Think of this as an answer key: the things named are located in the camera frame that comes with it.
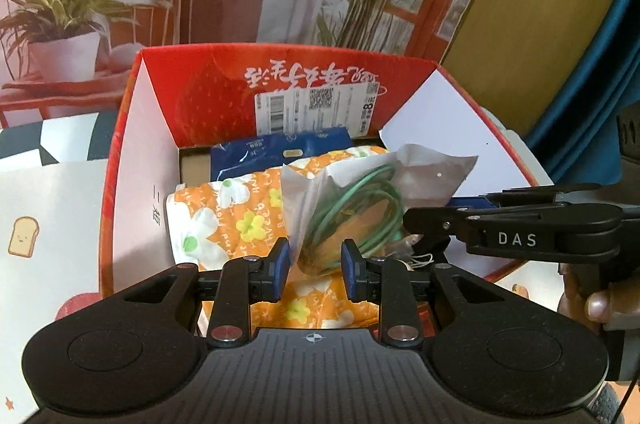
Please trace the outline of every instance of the white flower print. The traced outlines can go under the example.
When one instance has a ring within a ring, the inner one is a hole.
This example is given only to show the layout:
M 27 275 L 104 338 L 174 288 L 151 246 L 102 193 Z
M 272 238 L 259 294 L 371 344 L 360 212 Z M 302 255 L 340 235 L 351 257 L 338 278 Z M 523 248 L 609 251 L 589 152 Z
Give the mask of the white flower print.
M 218 218 L 213 210 L 200 208 L 181 229 L 180 246 L 190 260 L 199 261 L 208 271 L 222 269 L 228 256 L 222 247 L 207 239 L 218 229 Z
M 247 202 L 251 193 L 244 183 L 249 182 L 253 177 L 254 175 L 249 174 L 233 179 L 212 182 L 211 187 L 213 191 L 218 193 L 218 207 L 226 209 L 234 204 L 244 204 Z
M 298 159 L 295 160 L 294 162 L 291 162 L 289 164 L 289 166 L 293 166 L 295 168 L 300 168 L 300 169 L 305 169 L 309 163 L 311 162 L 311 157 L 305 157 L 303 159 Z
M 331 280 L 331 276 L 303 279 L 293 284 L 293 290 L 296 292 L 296 295 L 301 298 L 314 290 L 326 292 L 331 285 Z
M 345 328 L 351 325 L 355 320 L 355 316 L 353 312 L 350 310 L 346 310 L 344 312 L 340 312 L 338 315 L 338 319 L 325 319 L 322 321 L 321 328 Z
M 348 148 L 347 153 L 350 153 L 354 157 L 369 157 L 370 155 L 377 155 L 370 146 L 356 146 Z

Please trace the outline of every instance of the yellow wall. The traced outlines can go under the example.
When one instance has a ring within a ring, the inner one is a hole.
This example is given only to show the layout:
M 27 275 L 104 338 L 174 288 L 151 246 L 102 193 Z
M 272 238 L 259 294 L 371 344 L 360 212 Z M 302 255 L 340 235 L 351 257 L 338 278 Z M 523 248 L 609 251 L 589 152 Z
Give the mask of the yellow wall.
M 474 0 L 444 66 L 521 135 L 562 86 L 612 0 Z

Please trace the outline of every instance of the crosshair marking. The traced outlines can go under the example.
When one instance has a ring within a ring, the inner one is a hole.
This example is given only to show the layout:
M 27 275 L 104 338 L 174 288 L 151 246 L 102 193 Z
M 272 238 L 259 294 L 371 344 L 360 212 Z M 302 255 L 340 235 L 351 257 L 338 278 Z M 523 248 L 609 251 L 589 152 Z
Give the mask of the crosshair marking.
M 309 341 L 309 343 L 318 343 L 323 339 L 324 339 L 324 336 L 321 336 L 320 334 L 316 334 L 315 332 L 305 336 L 305 340 Z

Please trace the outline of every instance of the cardboard box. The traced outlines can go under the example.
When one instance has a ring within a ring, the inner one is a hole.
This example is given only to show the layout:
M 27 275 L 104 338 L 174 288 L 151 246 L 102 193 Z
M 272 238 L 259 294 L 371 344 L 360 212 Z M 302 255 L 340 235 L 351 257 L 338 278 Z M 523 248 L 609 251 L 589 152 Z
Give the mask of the cardboard box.
M 274 62 L 286 72 L 269 74 Z M 384 128 L 381 136 L 389 149 L 407 140 L 449 155 L 479 155 L 461 186 L 465 195 L 535 185 L 500 130 L 434 62 L 295 45 L 144 49 L 129 78 L 110 151 L 100 223 L 103 295 L 174 263 L 164 202 L 191 173 L 180 166 L 180 149 L 255 135 L 256 94 L 292 86 L 292 69 L 316 69 L 326 78 L 306 84 L 312 87 L 378 82 L 369 133 Z M 270 79 L 256 82 L 257 70 Z M 206 163 L 199 166 L 202 170 Z M 461 245 L 449 258 L 489 277 L 503 276 L 516 265 L 471 258 Z

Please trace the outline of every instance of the toast cartoon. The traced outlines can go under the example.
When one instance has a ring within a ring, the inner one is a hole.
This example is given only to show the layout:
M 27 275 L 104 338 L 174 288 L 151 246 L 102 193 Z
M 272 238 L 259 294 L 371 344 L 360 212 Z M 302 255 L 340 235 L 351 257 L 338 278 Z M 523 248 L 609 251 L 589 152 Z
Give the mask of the toast cartoon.
M 16 257 L 31 258 L 33 246 L 40 232 L 38 221 L 31 217 L 20 217 L 14 222 L 14 232 L 9 241 L 9 254 Z

